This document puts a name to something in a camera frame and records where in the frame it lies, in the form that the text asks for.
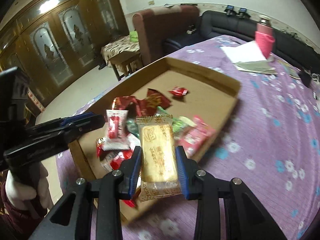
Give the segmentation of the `left hand white glove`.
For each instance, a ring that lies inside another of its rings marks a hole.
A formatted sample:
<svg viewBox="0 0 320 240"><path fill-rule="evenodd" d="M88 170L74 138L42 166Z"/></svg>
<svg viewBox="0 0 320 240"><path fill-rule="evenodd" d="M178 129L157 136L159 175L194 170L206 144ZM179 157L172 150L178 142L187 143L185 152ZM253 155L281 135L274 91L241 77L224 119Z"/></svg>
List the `left hand white glove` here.
<svg viewBox="0 0 320 240"><path fill-rule="evenodd" d="M40 163L40 181L38 188L24 185L18 182L8 171L5 182L5 193L9 202L18 210L27 210L25 201L32 200L39 196L42 207L47 210L53 207L53 201L49 191L48 171L42 163Z"/></svg>

